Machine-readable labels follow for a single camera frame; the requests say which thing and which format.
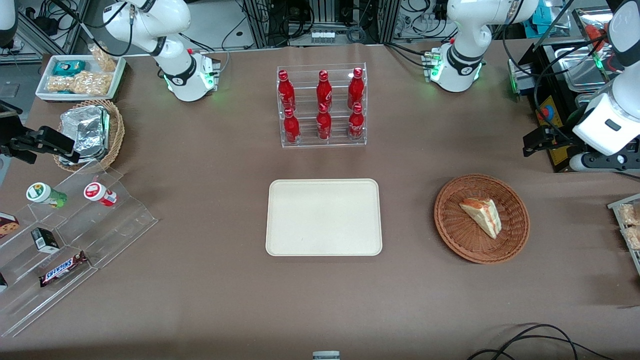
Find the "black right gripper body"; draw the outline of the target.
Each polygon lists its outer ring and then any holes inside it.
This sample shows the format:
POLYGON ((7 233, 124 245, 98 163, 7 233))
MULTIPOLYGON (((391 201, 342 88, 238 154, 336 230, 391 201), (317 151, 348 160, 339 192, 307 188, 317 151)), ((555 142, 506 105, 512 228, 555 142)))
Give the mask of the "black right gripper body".
POLYGON ((10 142, 13 138, 27 136, 31 131, 26 128, 19 116, 23 113, 21 108, 0 101, 0 146, 2 151, 10 149, 10 142))

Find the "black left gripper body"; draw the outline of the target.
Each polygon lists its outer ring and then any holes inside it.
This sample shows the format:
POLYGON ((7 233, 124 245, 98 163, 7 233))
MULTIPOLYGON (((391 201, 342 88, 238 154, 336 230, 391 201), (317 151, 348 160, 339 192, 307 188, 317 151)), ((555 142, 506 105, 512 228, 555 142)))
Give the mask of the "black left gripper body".
POLYGON ((578 135, 573 133, 572 128, 569 128, 567 126, 561 126, 561 127, 558 127, 555 125, 548 125, 548 126, 552 126, 553 128, 555 128, 557 135, 556 135, 556 142, 550 142, 546 150, 558 150, 563 147, 583 148, 583 146, 585 146, 585 142, 582 139, 580 139, 578 135))

